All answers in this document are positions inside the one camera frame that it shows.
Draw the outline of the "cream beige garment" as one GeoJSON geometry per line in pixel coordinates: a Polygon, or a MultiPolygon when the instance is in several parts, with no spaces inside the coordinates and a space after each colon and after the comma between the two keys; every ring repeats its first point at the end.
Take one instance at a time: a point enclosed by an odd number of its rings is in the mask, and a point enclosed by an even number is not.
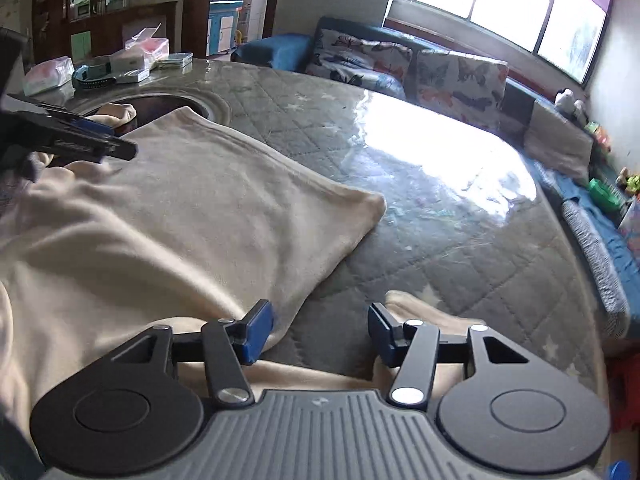
{"type": "Polygon", "coordinates": [[[28,434],[48,391],[158,323],[195,332],[269,300],[278,344],[386,209],[186,107],[130,162],[42,170],[1,218],[1,411],[28,434]]]}

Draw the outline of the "plastic wrapped tissue pack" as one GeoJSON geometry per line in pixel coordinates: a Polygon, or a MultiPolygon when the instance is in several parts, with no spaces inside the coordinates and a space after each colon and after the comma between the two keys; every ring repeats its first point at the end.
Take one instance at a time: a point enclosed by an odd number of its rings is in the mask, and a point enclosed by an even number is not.
{"type": "Polygon", "coordinates": [[[68,56],[52,58],[52,60],[32,66],[25,75],[23,93],[25,96],[34,96],[41,92],[60,88],[72,79],[74,71],[74,63],[68,56]]]}

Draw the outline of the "black induction cooktop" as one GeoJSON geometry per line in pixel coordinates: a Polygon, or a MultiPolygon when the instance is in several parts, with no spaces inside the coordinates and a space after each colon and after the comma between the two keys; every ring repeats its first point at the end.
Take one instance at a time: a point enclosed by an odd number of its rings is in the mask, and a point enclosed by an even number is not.
{"type": "Polygon", "coordinates": [[[134,119],[115,129],[116,136],[123,136],[185,106],[192,112],[218,124],[229,125],[231,120],[231,107],[223,98],[213,92],[194,89],[169,88],[143,90],[140,93],[109,91],[93,98],[72,99],[66,103],[66,107],[79,115],[89,116],[106,103],[129,104],[137,112],[134,119]]]}

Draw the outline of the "tissue box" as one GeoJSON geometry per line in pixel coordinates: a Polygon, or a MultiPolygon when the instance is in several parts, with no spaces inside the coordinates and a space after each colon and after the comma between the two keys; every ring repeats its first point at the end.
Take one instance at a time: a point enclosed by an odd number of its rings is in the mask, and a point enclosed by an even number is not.
{"type": "Polygon", "coordinates": [[[155,65],[169,55],[169,39],[157,37],[159,27],[145,27],[125,42],[125,47],[111,54],[110,74],[118,84],[137,84],[150,76],[155,65]]]}

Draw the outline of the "dark wooden cabinet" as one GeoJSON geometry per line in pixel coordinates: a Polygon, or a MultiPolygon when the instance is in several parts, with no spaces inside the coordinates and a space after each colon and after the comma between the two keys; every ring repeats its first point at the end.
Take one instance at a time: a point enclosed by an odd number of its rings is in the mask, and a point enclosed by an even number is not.
{"type": "Polygon", "coordinates": [[[142,28],[158,26],[172,52],[207,53],[210,0],[32,0],[32,53],[37,62],[111,54],[142,28]]]}

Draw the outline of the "flat booklet stack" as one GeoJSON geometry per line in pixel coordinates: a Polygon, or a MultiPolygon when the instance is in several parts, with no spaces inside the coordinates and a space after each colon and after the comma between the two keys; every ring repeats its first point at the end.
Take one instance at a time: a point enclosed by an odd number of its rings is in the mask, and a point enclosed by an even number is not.
{"type": "Polygon", "coordinates": [[[166,70],[166,68],[185,68],[193,61],[192,52],[169,53],[166,58],[161,58],[155,63],[157,68],[166,70]]]}

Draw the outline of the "blue white small cabinet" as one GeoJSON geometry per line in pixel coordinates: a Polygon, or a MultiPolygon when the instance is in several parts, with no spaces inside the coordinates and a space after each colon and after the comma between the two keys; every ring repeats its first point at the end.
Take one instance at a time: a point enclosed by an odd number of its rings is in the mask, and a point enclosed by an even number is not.
{"type": "Polygon", "coordinates": [[[235,48],[235,34],[242,7],[242,0],[212,0],[209,3],[207,56],[229,53],[235,48]]]}

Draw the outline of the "blue sectional sofa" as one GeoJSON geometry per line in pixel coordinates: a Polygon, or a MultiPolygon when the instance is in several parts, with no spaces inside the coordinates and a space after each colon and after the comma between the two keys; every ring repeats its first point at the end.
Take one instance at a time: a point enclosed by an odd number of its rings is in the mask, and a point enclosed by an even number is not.
{"type": "Polygon", "coordinates": [[[605,310],[605,335],[638,339],[639,232],[612,220],[620,208],[605,206],[607,188],[590,176],[593,136],[516,84],[506,62],[327,16],[311,36],[246,42],[231,57],[384,93],[511,144],[574,235],[605,310]]]}

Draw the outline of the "green bowl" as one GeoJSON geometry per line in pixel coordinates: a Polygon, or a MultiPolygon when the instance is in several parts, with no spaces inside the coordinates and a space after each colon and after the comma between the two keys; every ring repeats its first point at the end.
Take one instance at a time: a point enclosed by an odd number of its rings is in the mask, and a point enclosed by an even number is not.
{"type": "Polygon", "coordinates": [[[620,210],[624,202],[620,196],[603,181],[597,178],[591,178],[588,183],[588,192],[593,203],[595,203],[602,211],[616,212],[620,210]]]}

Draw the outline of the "grey cushion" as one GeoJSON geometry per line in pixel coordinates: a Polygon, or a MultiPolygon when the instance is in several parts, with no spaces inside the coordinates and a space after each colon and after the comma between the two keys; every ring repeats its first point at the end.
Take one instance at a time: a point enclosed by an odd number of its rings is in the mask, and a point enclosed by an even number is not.
{"type": "Polygon", "coordinates": [[[593,147],[592,137],[560,115],[554,108],[534,103],[524,134],[524,152],[545,167],[586,185],[593,147]]]}

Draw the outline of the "butterfly pillow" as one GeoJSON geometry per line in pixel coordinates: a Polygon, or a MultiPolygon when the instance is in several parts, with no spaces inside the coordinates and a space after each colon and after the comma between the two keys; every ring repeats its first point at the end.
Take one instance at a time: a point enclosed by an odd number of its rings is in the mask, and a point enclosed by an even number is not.
{"type": "Polygon", "coordinates": [[[412,57],[402,44],[322,28],[305,73],[404,100],[412,57]]]}
{"type": "Polygon", "coordinates": [[[416,55],[413,102],[432,112],[496,133],[509,65],[454,51],[416,55]]]}

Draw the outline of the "colourful toy pile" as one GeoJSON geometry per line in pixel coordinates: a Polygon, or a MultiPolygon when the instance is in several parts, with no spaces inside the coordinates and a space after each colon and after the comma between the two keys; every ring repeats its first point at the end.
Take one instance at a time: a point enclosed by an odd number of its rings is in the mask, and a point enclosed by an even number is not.
{"type": "Polygon", "coordinates": [[[585,132],[593,140],[590,165],[594,174],[600,174],[628,197],[639,197],[639,174],[628,167],[617,168],[614,164],[612,140],[608,132],[598,122],[588,122],[585,132]]]}

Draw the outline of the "butterfly pillow left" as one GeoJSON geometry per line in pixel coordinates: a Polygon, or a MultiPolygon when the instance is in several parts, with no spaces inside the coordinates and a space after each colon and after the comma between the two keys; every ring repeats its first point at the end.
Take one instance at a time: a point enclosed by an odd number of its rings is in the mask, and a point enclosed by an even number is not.
{"type": "Polygon", "coordinates": [[[402,44],[322,28],[305,73],[404,100],[412,57],[402,44]]]}

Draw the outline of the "black white plush toy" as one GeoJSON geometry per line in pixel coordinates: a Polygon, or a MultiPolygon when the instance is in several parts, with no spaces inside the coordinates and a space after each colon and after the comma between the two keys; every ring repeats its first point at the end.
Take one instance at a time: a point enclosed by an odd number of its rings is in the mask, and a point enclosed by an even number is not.
{"type": "Polygon", "coordinates": [[[584,126],[587,123],[585,103],[574,96],[570,88],[558,92],[554,99],[554,107],[565,118],[584,126]]]}

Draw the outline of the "window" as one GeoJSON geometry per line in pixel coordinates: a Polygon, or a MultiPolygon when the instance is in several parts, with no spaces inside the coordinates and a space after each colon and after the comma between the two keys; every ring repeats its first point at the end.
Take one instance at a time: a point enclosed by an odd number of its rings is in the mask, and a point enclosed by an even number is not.
{"type": "Polygon", "coordinates": [[[407,0],[445,12],[587,83],[613,0],[407,0]]]}

